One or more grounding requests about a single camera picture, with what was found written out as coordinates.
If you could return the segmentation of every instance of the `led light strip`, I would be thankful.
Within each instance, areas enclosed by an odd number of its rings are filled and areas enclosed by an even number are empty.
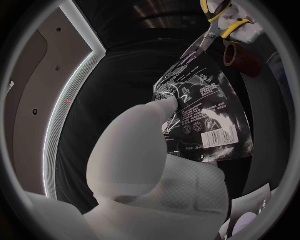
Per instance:
[[[48,198],[57,199],[56,158],[61,133],[71,106],[83,84],[99,63],[92,52],[77,68],[63,88],[48,124],[42,157],[43,185]]]

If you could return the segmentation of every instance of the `white label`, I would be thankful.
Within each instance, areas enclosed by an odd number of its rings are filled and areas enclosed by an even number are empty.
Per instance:
[[[204,149],[225,146],[229,144],[236,144],[239,142],[238,133],[235,125],[202,133],[201,137]]]

